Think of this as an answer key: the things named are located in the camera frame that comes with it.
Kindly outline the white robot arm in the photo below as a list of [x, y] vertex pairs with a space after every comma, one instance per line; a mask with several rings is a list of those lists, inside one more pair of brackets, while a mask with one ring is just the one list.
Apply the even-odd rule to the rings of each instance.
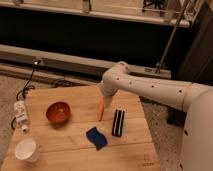
[[128, 91], [186, 112], [179, 168], [181, 171], [213, 171], [213, 86], [129, 74], [126, 62], [118, 62], [102, 75], [105, 98]]

